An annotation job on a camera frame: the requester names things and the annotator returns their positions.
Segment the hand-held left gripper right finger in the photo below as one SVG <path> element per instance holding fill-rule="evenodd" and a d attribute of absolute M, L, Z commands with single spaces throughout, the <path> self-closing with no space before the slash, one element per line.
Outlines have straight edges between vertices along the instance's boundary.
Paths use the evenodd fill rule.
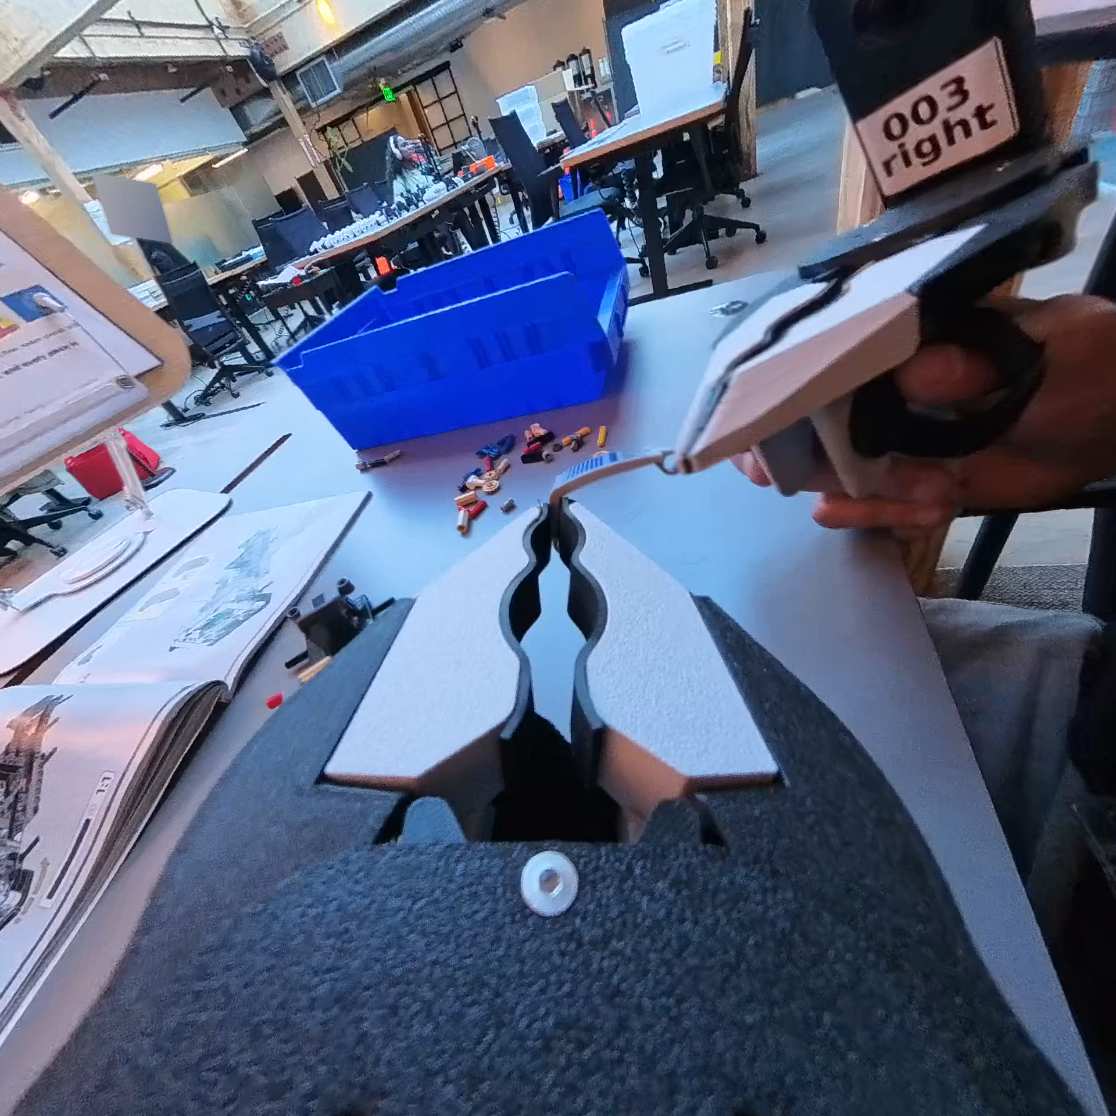
<path fill-rule="evenodd" d="M 583 636 L 570 727 L 624 842 L 653 810 L 712 790 L 777 783 L 780 770 L 696 597 L 584 504 L 555 512 L 567 613 Z"/>

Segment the silver ventilation duct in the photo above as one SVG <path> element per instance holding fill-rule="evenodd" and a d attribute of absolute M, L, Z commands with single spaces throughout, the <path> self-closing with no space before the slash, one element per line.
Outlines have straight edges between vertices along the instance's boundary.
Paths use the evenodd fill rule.
<path fill-rule="evenodd" d="M 325 55 L 340 74 L 405 74 L 450 61 L 511 87 L 584 50 L 594 61 L 610 53 L 603 2 L 475 2 L 471 10 L 441 14 L 430 5 L 372 22 Z"/>

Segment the black office chair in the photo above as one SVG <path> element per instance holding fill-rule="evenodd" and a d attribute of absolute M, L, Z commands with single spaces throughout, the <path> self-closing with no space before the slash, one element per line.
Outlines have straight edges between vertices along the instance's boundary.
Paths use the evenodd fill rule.
<path fill-rule="evenodd" d="M 713 239 L 732 237 L 740 231 L 753 232 L 758 245 L 768 239 L 756 221 L 720 216 L 708 209 L 719 196 L 733 197 L 742 208 L 750 205 L 744 181 L 756 172 L 745 159 L 745 112 L 740 99 L 753 58 L 756 22 L 752 14 L 745 15 L 720 122 L 693 124 L 660 152 L 663 172 L 656 192 L 665 199 L 664 252 L 673 254 L 681 247 L 701 245 L 707 269 L 719 264 L 709 245 Z"/>
<path fill-rule="evenodd" d="M 268 361 L 255 359 L 248 351 L 247 336 L 195 264 L 159 273 L 157 281 L 172 320 L 188 340 L 194 359 L 214 371 L 192 397 L 195 405 L 207 407 L 223 391 L 239 398 L 236 382 L 250 373 L 273 375 Z"/>

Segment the wooden document holder stand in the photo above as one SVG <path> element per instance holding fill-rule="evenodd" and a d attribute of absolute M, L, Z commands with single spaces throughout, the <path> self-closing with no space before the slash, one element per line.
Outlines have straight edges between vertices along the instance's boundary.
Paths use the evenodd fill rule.
<path fill-rule="evenodd" d="M 103 443 L 118 467 L 127 508 L 122 519 L 62 556 L 25 587 L 2 589 L 1 669 L 2 674 L 12 674 L 206 528 L 228 508 L 230 499 L 215 492 L 183 490 L 163 492 L 147 502 L 118 433 L 123 421 L 167 401 L 184 383 L 191 363 L 182 336 L 8 189 L 2 189 L 1 227 L 162 359 L 159 369 L 142 377 L 149 390 L 147 401 L 131 406 L 99 431 L 78 435 L 60 455 L 37 460 L 20 479 L 2 482 L 2 494 L 13 492 L 49 466 Z"/>

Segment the open instruction booklet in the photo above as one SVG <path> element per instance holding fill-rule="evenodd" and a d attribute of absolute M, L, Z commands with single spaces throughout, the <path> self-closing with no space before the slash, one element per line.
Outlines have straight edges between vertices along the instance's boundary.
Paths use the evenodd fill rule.
<path fill-rule="evenodd" d="M 223 518 L 56 680 L 2 688 L 2 1037 L 369 498 Z"/>

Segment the grey lego panel piece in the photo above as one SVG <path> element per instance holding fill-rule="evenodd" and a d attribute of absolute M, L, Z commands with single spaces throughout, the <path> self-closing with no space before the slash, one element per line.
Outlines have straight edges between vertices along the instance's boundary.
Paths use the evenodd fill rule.
<path fill-rule="evenodd" d="M 675 452 L 672 450 L 649 450 L 637 454 L 624 454 L 616 450 L 598 452 L 580 459 L 564 468 L 552 479 L 548 492 L 548 518 L 552 526 L 563 515 L 563 500 L 572 492 L 595 483 L 624 474 L 626 471 L 655 467 L 667 475 L 675 472 Z"/>

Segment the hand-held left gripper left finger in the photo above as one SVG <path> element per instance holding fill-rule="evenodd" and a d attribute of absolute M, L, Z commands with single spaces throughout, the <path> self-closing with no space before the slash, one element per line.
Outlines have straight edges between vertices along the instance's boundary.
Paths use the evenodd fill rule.
<path fill-rule="evenodd" d="M 324 762 L 324 787 L 440 799 L 470 839 L 514 832 L 554 758 L 522 645 L 550 551 L 548 511 L 530 506 L 413 599 Z"/>

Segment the long cluttered work desk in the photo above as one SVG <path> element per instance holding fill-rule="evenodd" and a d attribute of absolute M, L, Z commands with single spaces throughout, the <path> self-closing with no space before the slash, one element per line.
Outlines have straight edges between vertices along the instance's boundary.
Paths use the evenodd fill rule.
<path fill-rule="evenodd" d="M 365 288 L 358 262 L 369 258 L 369 280 L 381 277 L 377 258 L 393 260 L 410 244 L 422 249 L 422 258 L 432 260 L 434 247 L 430 237 L 440 229 L 459 232 L 470 245 L 485 247 L 498 240 L 498 224 L 486 197 L 511 172 L 506 160 L 487 157 L 478 164 L 478 172 L 469 173 L 455 187 L 446 189 L 412 211 L 377 224 L 373 217 L 361 217 L 336 232 L 328 232 L 325 245 L 308 254 L 293 257 L 288 266 L 293 277 L 262 285 L 260 273 L 267 258 L 251 260 L 236 269 L 215 273 L 207 282 L 218 302 L 227 310 L 250 342 L 265 357 L 272 351 L 263 340 L 251 313 L 263 306 L 279 312 L 288 304 L 312 302 L 323 314 L 321 289 L 331 289 L 340 304 L 356 298 Z"/>

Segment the person's right hand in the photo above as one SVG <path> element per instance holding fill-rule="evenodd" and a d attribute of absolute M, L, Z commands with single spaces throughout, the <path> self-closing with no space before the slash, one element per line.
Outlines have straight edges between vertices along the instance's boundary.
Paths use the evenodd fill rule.
<path fill-rule="evenodd" d="M 830 468 L 806 488 L 827 528 L 910 532 L 950 523 L 963 510 L 1061 504 L 1114 471 L 1114 309 L 1083 294 L 996 297 L 992 305 L 1043 347 L 1044 378 L 1015 425 L 983 451 L 955 462 L 901 456 L 881 496 L 846 494 Z"/>

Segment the lego truck chassis model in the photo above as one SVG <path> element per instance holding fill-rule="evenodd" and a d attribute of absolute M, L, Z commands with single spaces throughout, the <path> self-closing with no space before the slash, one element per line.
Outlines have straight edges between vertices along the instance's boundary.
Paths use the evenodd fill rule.
<path fill-rule="evenodd" d="M 368 595 L 356 592 L 352 579 L 343 576 L 332 595 L 315 595 L 304 607 L 289 605 L 284 619 L 297 626 L 304 648 L 285 660 L 283 668 L 300 678 L 313 676 L 394 603 L 396 599 L 388 596 L 376 604 Z"/>

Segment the blue plastic bin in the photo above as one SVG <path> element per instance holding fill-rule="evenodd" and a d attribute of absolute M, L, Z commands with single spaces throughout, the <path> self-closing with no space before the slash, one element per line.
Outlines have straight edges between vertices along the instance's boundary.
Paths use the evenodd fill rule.
<path fill-rule="evenodd" d="M 606 395 L 628 305 L 592 211 L 370 288 L 275 363 L 362 451 Z"/>

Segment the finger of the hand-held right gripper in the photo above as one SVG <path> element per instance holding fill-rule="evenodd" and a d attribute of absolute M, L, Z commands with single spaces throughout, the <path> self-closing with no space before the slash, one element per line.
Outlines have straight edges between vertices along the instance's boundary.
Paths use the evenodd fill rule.
<path fill-rule="evenodd" d="M 823 336 L 907 297 L 913 285 L 968 244 L 983 227 L 944 232 L 830 280 L 785 278 L 723 326 L 716 361 L 749 361 Z"/>
<path fill-rule="evenodd" d="M 742 321 L 715 347 L 675 440 L 681 472 L 711 468 L 850 395 L 914 354 L 918 298 L 849 289 L 790 322 L 757 353 L 734 349 L 750 337 Z"/>

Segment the wooden-edged office desk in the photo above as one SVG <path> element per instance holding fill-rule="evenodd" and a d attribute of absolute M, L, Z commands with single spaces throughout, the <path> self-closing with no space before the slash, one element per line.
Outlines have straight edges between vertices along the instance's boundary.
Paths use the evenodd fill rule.
<path fill-rule="evenodd" d="M 668 285 L 660 211 L 652 176 L 652 155 L 665 144 L 685 138 L 692 130 L 721 116 L 728 90 L 725 82 L 715 80 L 696 92 L 680 92 L 667 106 L 659 106 L 649 112 L 640 110 L 560 156 L 564 172 L 626 159 L 632 159 L 635 163 L 636 209 L 643 221 L 651 289 L 641 296 L 630 297 L 631 306 L 712 284 L 711 280 L 704 280 L 676 288 Z"/>

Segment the printed instruction sheet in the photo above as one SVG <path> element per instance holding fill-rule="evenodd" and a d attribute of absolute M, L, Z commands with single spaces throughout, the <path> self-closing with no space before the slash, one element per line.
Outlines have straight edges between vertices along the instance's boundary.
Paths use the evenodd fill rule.
<path fill-rule="evenodd" d="M 149 399 L 162 359 L 1 233 L 1 474 L 17 480 Z"/>

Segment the white storage boxes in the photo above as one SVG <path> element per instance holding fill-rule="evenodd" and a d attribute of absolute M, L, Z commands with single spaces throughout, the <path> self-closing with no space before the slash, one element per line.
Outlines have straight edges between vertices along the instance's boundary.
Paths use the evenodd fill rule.
<path fill-rule="evenodd" d="M 664 2 L 622 27 L 623 55 L 636 99 L 671 90 L 704 88 L 713 80 L 716 1 Z"/>

